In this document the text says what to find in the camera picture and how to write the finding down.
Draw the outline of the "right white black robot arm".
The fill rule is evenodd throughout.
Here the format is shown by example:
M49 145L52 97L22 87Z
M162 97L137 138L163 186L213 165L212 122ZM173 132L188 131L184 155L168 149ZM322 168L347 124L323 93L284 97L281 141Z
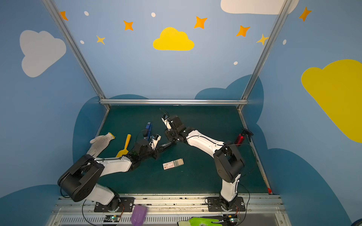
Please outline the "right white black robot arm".
M238 197L238 184L242 169L245 167L239 150L234 144L214 140L192 127L166 129L165 135L170 141L180 141L196 147L213 157L216 170L222 179L220 202L224 209L230 209Z

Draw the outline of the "red white staple box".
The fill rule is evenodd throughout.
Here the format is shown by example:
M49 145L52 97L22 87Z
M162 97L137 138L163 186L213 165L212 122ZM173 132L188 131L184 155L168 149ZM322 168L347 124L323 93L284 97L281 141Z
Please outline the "red white staple box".
M184 165L184 161L183 161L182 158L171 161L171 162L164 163L163 164L163 169L164 170L172 169L172 168L175 168L175 167L178 167L178 166L181 166L181 165Z

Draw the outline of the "black stapler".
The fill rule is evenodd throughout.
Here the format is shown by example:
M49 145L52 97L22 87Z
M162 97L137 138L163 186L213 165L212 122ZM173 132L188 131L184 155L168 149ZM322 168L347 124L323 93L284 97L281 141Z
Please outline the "black stapler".
M172 147L173 145L175 145L177 142L175 140L171 140L168 141L162 145L157 144L155 152L156 153L163 153L166 149Z

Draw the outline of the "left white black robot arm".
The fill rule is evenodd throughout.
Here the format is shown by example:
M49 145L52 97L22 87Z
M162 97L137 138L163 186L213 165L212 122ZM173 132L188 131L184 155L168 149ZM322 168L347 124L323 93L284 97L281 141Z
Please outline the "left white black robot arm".
M75 202L90 200L102 205L118 205L116 192L98 184L98 180L109 174L129 172L148 158L157 159L159 146L146 140L136 142L126 155L116 158L96 158L83 155L59 179L59 187Z

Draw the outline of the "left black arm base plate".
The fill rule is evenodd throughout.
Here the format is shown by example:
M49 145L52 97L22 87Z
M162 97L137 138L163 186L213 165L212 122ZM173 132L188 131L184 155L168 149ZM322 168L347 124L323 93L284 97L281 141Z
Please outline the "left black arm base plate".
M94 212L132 212L133 203L133 197L114 197L107 205L103 205L97 202L94 208Z

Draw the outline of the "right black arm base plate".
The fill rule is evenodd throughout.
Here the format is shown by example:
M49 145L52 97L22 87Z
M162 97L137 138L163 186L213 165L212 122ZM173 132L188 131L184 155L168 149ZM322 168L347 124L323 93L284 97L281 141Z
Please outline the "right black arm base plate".
M246 203L242 197L236 197L231 202L224 201L220 197L210 196L205 199L209 212L246 211Z

